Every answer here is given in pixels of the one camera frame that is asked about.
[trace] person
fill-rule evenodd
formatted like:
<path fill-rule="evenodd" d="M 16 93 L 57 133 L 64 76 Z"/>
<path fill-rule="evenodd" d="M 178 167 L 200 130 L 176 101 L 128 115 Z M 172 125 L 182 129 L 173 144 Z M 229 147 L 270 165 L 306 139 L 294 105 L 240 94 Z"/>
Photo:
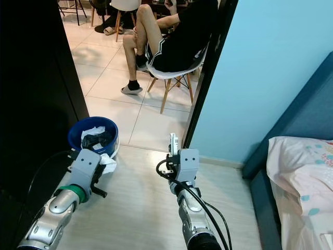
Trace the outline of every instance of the person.
<path fill-rule="evenodd" d="M 188 69 L 195 55 L 208 43 L 217 16 L 217 0 L 197 0 L 177 13 L 176 0 L 165 0 L 170 16 L 155 19 L 149 5 L 140 5 L 133 35 L 125 35 L 123 46 L 130 72 L 123 94 L 138 94 L 143 89 L 136 79 L 136 70 L 147 69 L 146 63 L 162 72 Z M 176 27 L 163 37 L 161 29 Z"/>

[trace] dark wall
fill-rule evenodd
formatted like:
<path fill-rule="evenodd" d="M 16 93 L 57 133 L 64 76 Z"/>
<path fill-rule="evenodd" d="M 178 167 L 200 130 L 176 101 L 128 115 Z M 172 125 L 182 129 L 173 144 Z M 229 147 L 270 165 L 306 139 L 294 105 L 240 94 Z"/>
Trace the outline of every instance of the dark wall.
<path fill-rule="evenodd" d="M 56 1 L 22 3 L 24 14 L 0 3 L 0 249 L 16 246 L 51 196 L 70 163 L 52 156 L 88 117 Z"/>

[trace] blue bed frame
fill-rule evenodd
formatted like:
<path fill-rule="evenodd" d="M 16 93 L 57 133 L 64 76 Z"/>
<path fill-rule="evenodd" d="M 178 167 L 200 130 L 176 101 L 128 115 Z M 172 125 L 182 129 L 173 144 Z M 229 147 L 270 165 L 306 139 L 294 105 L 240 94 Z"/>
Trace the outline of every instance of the blue bed frame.
<path fill-rule="evenodd" d="M 333 52 L 312 75 L 242 170 L 243 177 L 251 180 L 263 250 L 282 250 L 281 224 L 266 174 L 268 140 L 275 136 L 333 140 Z"/>

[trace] white chair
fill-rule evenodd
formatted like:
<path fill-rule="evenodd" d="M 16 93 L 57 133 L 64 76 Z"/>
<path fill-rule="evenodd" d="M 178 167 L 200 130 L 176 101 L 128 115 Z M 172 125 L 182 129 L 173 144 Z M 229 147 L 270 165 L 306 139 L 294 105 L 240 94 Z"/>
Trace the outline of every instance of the white chair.
<path fill-rule="evenodd" d="M 121 17 L 120 11 L 136 10 L 141 5 L 141 0 L 112 0 L 110 5 L 118 10 L 117 20 L 116 20 L 116 42 L 117 42 L 119 34 L 119 26 L 120 26 L 120 17 Z M 136 26 L 133 13 L 131 13 L 131 17 L 134 26 Z"/>
<path fill-rule="evenodd" d="M 184 70 L 184 71 L 162 72 L 162 71 L 159 71 L 159 70 L 155 69 L 153 66 L 149 65 L 148 62 L 146 63 L 149 72 L 154 76 L 154 79 L 153 79 L 151 85 L 149 86 L 147 92 L 149 92 L 151 90 L 152 86 L 154 85 L 154 83 L 156 82 L 157 79 L 162 79 L 162 80 L 167 79 L 168 80 L 168 83 L 166 84 L 166 87 L 165 87 L 165 93 L 164 93 L 164 98 L 163 98 L 161 112 L 160 112 L 161 114 L 163 113 L 165 102 L 167 101 L 168 92 L 173 87 L 175 87 L 176 84 L 179 87 L 180 83 L 181 83 L 180 80 L 181 80 L 181 78 L 184 78 L 184 80 L 185 80 L 185 77 L 184 77 L 185 75 L 187 77 L 187 82 L 185 80 L 185 82 L 187 83 L 186 87 L 189 90 L 189 95 L 191 97 L 191 102 L 193 103 L 193 92 L 192 92 L 192 86 L 191 86 L 191 80 L 190 80 L 189 73 L 195 71 L 196 69 L 198 69 L 203 64 L 204 58 L 206 56 L 207 48 L 208 48 L 208 45 L 198 53 L 198 58 L 196 58 L 194 63 L 191 65 L 191 67 L 188 70 Z M 170 88 L 172 78 L 175 78 L 177 80 L 177 82 Z"/>

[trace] black cloth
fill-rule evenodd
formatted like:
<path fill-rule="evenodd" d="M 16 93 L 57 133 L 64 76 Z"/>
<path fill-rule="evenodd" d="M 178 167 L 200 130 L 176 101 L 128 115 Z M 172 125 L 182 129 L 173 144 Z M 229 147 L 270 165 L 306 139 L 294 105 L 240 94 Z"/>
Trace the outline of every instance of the black cloth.
<path fill-rule="evenodd" d="M 197 0 L 178 13 L 180 23 L 174 32 L 165 37 L 159 50 L 161 54 L 155 56 L 152 65 L 164 72 L 188 69 L 195 55 L 209 41 L 217 6 L 217 0 Z"/>

